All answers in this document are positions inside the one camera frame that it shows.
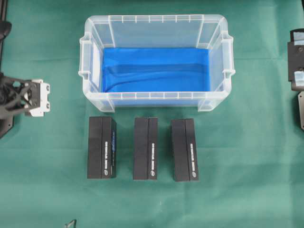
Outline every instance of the green fabric surface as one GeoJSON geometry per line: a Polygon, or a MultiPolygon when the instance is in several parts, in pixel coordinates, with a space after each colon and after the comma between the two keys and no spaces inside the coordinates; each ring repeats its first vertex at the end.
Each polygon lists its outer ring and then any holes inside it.
{"type": "Polygon", "coordinates": [[[51,112],[0,140],[0,227],[304,227],[304,132],[287,81],[300,0],[9,0],[2,72],[51,84],[51,112]],[[120,108],[117,178],[86,178],[89,116],[79,39],[92,15],[221,14],[234,37],[232,92],[214,111],[120,108]],[[157,181],[133,181],[133,123],[159,118],[157,181]],[[194,118],[200,182],[173,180],[170,121],[194,118]]]}

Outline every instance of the blue cloth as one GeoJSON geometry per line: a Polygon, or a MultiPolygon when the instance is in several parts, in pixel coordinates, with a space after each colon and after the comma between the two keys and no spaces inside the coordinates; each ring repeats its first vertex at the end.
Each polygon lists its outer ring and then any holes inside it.
{"type": "Polygon", "coordinates": [[[105,48],[103,92],[209,91],[209,51],[105,48]]]}

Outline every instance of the black rectangular box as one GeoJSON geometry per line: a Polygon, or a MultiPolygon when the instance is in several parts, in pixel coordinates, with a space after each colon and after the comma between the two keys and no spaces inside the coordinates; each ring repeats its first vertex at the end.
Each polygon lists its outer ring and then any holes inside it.
{"type": "Polygon", "coordinates": [[[87,178],[116,176],[116,123],[108,116],[89,118],[87,178]]]}
{"type": "Polygon", "coordinates": [[[157,118],[139,117],[134,123],[133,180],[157,179],[157,118]]]}
{"type": "Polygon", "coordinates": [[[193,119],[172,120],[175,181],[198,181],[199,172],[193,119]]]}

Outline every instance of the transparent plastic storage box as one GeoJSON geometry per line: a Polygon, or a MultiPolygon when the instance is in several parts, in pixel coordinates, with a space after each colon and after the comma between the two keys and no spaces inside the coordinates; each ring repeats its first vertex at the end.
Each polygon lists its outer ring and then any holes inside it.
{"type": "Polygon", "coordinates": [[[211,111],[231,91],[233,38],[221,15],[92,16],[80,39],[79,75],[85,96],[102,112],[126,106],[197,106],[211,111]],[[104,48],[209,49],[209,92],[101,93],[104,48]]]}

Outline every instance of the small black object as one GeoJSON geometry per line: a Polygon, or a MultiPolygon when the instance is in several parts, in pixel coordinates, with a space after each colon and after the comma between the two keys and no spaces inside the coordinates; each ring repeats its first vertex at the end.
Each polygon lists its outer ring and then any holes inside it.
{"type": "Polygon", "coordinates": [[[108,116],[89,118],[88,179],[116,176],[116,122],[108,116]]]}
{"type": "Polygon", "coordinates": [[[198,181],[194,120],[172,120],[171,136],[175,181],[198,181]]]}
{"type": "Polygon", "coordinates": [[[288,81],[291,82],[291,89],[304,91],[304,86],[297,86],[295,83],[295,72],[304,71],[304,45],[296,43],[294,33],[304,33],[304,28],[290,31],[290,42],[287,44],[288,51],[288,81]]]}
{"type": "Polygon", "coordinates": [[[157,121],[155,117],[135,119],[133,180],[157,179],[157,121]]]}

